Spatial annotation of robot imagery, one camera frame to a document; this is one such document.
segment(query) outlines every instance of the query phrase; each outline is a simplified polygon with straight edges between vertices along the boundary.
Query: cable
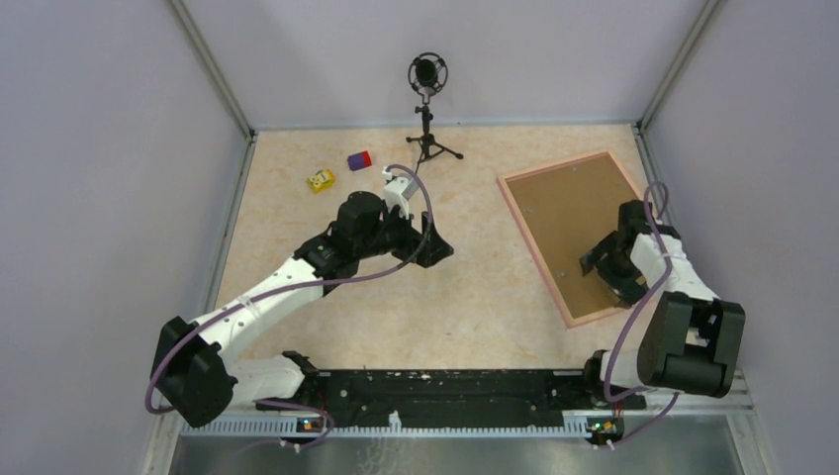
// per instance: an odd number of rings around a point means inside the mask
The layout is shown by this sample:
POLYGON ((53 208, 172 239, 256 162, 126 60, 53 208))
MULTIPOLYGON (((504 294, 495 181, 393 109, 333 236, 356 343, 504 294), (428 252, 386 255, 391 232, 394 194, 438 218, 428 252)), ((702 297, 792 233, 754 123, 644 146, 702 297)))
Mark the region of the cable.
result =
MULTIPOLYGON (((387 269, 387 270, 383 270, 381 272, 376 272, 376 273, 373 273, 373 274, 370 274, 370 275, 362 275, 362 276, 359 276, 359 277, 350 277, 350 278, 347 278, 347 279, 329 279, 329 280, 313 280, 313 281, 310 281, 310 282, 298 282, 296 284, 290 284, 290 285, 286 285, 286 286, 283 286, 283 287, 278 287, 276 289, 271 289, 269 291, 263 292, 263 293, 255 296, 255 297, 251 297, 250 301, 253 302, 253 303, 256 303, 256 302, 265 300, 268 297, 272 297, 272 296, 275 296, 275 295, 278 295, 278 294, 282 294, 283 292, 290 292, 292 290, 304 289, 304 288, 307 288, 307 287, 321 287, 321 286, 326 286, 326 285, 342 285, 342 284, 354 284, 354 283, 357 283, 357 282, 366 282, 366 281, 369 281, 369 280, 374 280, 374 279, 378 279, 380 277, 385 277, 387 275, 393 274, 397 270, 399 270, 399 269, 405 267, 406 265, 408 265, 409 263, 413 262, 417 258, 417 256, 420 255, 420 252, 425 247, 425 244, 427 243, 428 238, 431 234, 431 225, 434 222, 434 213, 433 213, 433 210, 431 209, 431 198, 430 198, 430 195, 428 194, 427 188, 425 188, 425 185, 422 183, 422 180, 420 180, 420 177, 417 176, 417 174, 414 173, 410 168, 408 168, 404 165, 400 165, 400 164, 392 164, 392 165, 388 165, 385 169, 389 171, 389 170, 394 169, 394 168, 405 171, 417 183, 417 185, 419 186, 419 190, 422 192, 422 196, 425 199, 425 209, 428 211, 428 226, 425 228, 425 230, 422 234, 422 240, 419 242, 419 245, 417 246, 416 249, 414 249, 414 252, 412 252, 411 255, 406 257, 405 260, 403 260, 399 264, 395 265, 394 267, 391 267, 390 269, 387 269)), ((163 356, 163 359, 160 360, 160 364, 158 364, 157 367, 154 369, 154 372, 151 374, 151 378, 149 378, 149 380, 148 380, 148 386, 145 388, 144 402, 145 402, 145 409, 148 412, 150 412, 152 414, 166 414, 166 413, 168 413, 168 412, 170 412, 174 409, 172 407, 156 408, 153 405, 153 403, 151 401, 151 398, 152 398, 153 393, 154 393, 154 387, 157 385, 157 381, 160 380, 160 377, 163 375, 163 372, 166 370, 166 367, 168 367, 169 363, 172 362, 172 359, 174 359, 175 355, 178 354, 178 351, 180 351, 184 346, 186 346, 186 344, 189 343, 192 340, 192 338, 196 337, 199 333, 203 332, 204 330, 206 330, 210 326, 214 325, 216 322, 220 321, 221 319, 223 319, 225 317, 229 317, 230 315, 238 312, 239 310, 241 310, 243 308, 244 308, 244 305, 241 304, 241 303, 230 306, 227 310, 220 312, 218 315, 210 318, 206 322, 204 322, 201 325, 195 327, 191 332, 187 333, 186 336, 181 338, 177 343, 175 343, 174 346, 172 346, 172 349, 170 349, 169 352, 166 353, 165 356, 163 356)))
POLYGON ((667 206, 667 202, 669 201, 670 190, 668 190, 667 185, 660 181, 654 181, 650 183, 650 186, 647 187, 646 191, 644 191, 644 216, 647 218, 647 223, 650 225, 650 229, 653 232, 653 236, 658 243, 659 249, 661 249, 662 255, 664 255, 664 273, 661 274, 661 277, 650 286, 647 290, 647 293, 638 301, 638 305, 632 310, 632 313, 629 315, 629 319, 626 320, 626 324, 623 326, 623 330, 620 331, 620 334, 617 336, 617 341, 614 343, 614 348, 611 351, 611 354, 608 356, 608 364, 606 365, 606 377, 604 378, 604 397, 610 403, 616 403, 627 397, 640 392, 644 391, 647 388, 644 386, 635 386, 634 388, 627 389, 617 395, 613 395, 611 393, 611 373, 614 371, 614 365, 617 362, 617 354, 620 353, 620 349, 623 347, 623 343, 626 341, 626 337, 629 335, 629 331, 632 329, 632 326, 635 324, 635 321, 638 320, 638 316, 641 315, 641 311, 646 307, 649 301, 653 298, 653 296, 658 292, 661 286, 667 282, 668 277, 670 277, 670 273, 673 271, 673 261, 670 259, 670 254, 667 253, 667 246, 664 245, 664 240, 661 238, 661 233, 658 231, 658 226, 656 225, 655 220, 653 220, 652 212, 650 211, 650 207, 647 206, 650 203, 650 197, 652 196, 653 187, 658 186, 661 188, 662 192, 664 193, 663 199, 663 206, 662 209, 659 211, 658 217, 660 218, 665 211, 665 206, 667 206))
POLYGON ((295 410, 295 411, 310 411, 310 412, 313 412, 313 413, 318 413, 318 414, 321 415, 322 418, 329 421, 329 424, 328 424, 328 427, 326 428, 326 430, 322 431, 321 434, 318 435, 318 437, 316 437, 314 440, 311 440, 311 441, 306 442, 304 444, 292 444, 292 443, 286 442, 285 440, 283 440, 281 438, 280 439, 264 438, 264 439, 261 439, 261 440, 257 440, 255 442, 251 442, 248 445, 240 447, 239 450, 237 450, 236 452, 232 453, 231 455, 226 457, 224 460, 219 462, 212 470, 210 470, 210 472, 209 472, 210 475, 219 472, 219 470, 221 470, 222 468, 227 467, 231 463, 231 461, 233 461, 233 459, 239 457, 240 455, 242 455, 243 453, 251 450, 252 448, 256 448, 260 445, 278 444, 282 447, 290 447, 290 448, 293 447, 298 452, 302 452, 302 451, 304 451, 308 448, 312 448, 316 445, 320 445, 321 443, 324 443, 324 440, 326 439, 326 436, 329 435, 329 433, 332 432, 332 430, 335 428, 335 419, 333 419, 332 416, 328 412, 322 411, 322 410, 317 409, 317 408, 313 408, 313 407, 310 407, 310 406, 304 406, 302 404, 283 403, 283 402, 280 402, 280 401, 272 401, 270 399, 260 399, 259 401, 256 401, 256 402, 259 403, 259 404, 263 404, 265 406, 273 406, 275 408, 280 408, 280 409, 291 409, 291 410, 295 410))
POLYGON ((667 413, 669 413, 670 410, 673 409, 674 406, 676 406, 676 400, 678 400, 678 399, 679 399, 679 393, 673 393, 673 398, 671 398, 670 403, 668 403, 667 406, 665 406, 664 409, 662 409, 660 413, 655 415, 655 417, 653 417, 653 419, 647 421, 646 423, 644 423, 641 427, 637 428, 636 430, 633 430, 630 434, 626 435, 621 440, 618 440, 617 442, 612 442, 609 445, 611 445, 612 449, 615 449, 616 447, 620 447, 621 445, 624 445, 627 442, 629 442, 630 440, 636 438, 640 433, 644 432, 645 430, 648 430, 653 425, 655 425, 656 423, 658 423, 659 421, 664 419, 664 417, 667 416, 667 413))

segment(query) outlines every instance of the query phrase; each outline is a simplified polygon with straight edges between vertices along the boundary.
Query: yellow toy car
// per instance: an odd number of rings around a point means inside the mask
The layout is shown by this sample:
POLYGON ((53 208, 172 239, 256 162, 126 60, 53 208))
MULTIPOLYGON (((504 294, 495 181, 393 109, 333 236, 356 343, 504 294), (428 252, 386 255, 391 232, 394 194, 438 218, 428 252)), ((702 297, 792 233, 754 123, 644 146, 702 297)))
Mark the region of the yellow toy car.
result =
POLYGON ((309 188, 315 193, 320 193, 335 183, 335 175, 328 169, 318 170, 317 173, 306 179, 309 188))

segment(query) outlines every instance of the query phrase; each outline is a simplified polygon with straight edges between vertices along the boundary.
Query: cork board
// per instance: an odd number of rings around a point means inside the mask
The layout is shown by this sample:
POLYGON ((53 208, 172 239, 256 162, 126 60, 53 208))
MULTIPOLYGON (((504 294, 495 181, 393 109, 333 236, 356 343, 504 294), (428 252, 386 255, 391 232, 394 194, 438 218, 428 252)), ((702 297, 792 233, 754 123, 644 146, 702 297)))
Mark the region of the cork board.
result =
POLYGON ((502 193, 566 325, 619 311, 617 298, 580 257, 617 226, 621 203, 641 196, 608 150, 499 178, 502 193))

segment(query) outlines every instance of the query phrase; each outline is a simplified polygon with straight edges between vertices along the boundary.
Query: purple block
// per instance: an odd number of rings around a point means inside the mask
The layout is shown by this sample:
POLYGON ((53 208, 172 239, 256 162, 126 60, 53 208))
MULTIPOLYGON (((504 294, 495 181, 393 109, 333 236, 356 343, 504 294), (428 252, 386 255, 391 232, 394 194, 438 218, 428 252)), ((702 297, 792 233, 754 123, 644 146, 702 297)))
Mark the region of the purple block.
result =
POLYGON ((348 156, 346 158, 346 163, 349 165, 350 170, 357 171, 361 168, 367 168, 368 166, 372 165, 373 160, 370 159, 370 152, 364 150, 348 156))

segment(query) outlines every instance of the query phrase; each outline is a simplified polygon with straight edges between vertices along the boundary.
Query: marble floor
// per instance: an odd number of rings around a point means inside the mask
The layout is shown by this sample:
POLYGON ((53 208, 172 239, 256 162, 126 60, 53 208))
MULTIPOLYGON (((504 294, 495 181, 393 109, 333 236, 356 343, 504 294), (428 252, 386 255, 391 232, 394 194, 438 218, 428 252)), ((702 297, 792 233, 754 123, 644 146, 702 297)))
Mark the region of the marble floor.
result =
MULTIPOLYGON (((270 274, 322 232, 356 190, 381 194, 381 169, 413 165, 418 129, 353 129, 259 134, 219 293, 219 305, 270 274), (351 172, 346 157, 369 150, 374 165, 351 172), (306 177, 321 168, 334 186, 314 194, 306 177)), ((320 368, 581 367, 611 347, 621 312, 567 330, 499 191, 498 176, 608 148, 630 179, 646 186, 628 125, 435 128, 464 160, 441 156, 419 174, 440 234, 455 254, 430 269, 408 266, 386 278, 345 285, 266 332, 246 353, 264 358, 295 349, 320 368)), ((412 211, 424 208, 418 193, 412 211)), ((359 275, 397 263, 362 261, 359 275)), ((652 308, 626 348, 637 347, 652 308)))

